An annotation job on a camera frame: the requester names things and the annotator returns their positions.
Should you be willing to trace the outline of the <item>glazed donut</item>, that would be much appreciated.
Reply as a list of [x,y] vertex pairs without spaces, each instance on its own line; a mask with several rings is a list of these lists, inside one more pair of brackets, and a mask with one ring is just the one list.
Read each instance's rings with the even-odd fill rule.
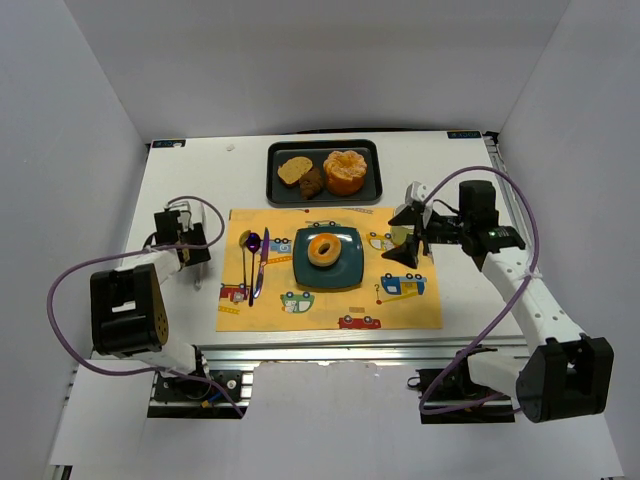
[[332,233],[315,235],[307,248],[309,262],[316,267],[330,267],[337,262],[342,252],[339,237]]

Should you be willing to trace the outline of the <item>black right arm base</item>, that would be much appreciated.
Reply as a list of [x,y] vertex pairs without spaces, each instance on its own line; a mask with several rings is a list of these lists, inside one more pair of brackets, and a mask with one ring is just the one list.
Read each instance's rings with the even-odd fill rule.
[[[409,390],[422,396],[439,373],[440,369],[419,369],[407,379],[406,386]],[[441,385],[436,387],[425,402],[425,407],[428,409],[444,408],[480,400],[491,394],[494,394],[491,389],[474,385],[463,378],[458,378],[455,374],[451,374]],[[511,399],[502,396],[491,402],[463,410],[438,415],[420,414],[420,422],[422,425],[514,423],[517,413],[518,410],[513,407]]]

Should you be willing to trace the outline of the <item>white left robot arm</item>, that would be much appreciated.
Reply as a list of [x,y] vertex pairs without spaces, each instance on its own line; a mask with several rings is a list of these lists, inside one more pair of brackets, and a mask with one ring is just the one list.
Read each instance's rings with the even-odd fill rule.
[[199,348],[170,333],[161,293],[171,276],[211,259],[203,224],[192,220],[186,201],[156,213],[154,222],[154,245],[90,278],[93,346],[101,355],[133,358],[167,374],[205,377]]

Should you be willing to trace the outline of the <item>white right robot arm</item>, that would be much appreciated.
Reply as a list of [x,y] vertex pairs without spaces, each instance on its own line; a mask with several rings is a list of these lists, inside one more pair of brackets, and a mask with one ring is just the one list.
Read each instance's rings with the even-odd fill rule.
[[534,274],[534,251],[512,226],[499,223],[496,190],[485,180],[459,186],[455,215],[434,212],[429,189],[407,187],[393,227],[411,227],[404,242],[383,258],[416,268],[418,256],[433,243],[461,246],[496,288],[506,313],[516,320],[529,358],[519,361],[473,341],[426,387],[422,398],[457,387],[471,406],[485,403],[476,393],[509,397],[533,423],[600,414],[605,410],[614,352],[604,338],[593,338],[561,308],[544,281]]

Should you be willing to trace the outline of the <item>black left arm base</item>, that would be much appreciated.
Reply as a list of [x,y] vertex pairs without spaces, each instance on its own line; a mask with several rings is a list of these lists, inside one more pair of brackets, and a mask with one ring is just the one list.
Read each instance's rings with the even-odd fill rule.
[[[251,396],[253,374],[242,370],[211,370],[216,381],[245,413]],[[215,387],[157,375],[151,390],[147,417],[150,419],[239,420],[240,415]]]

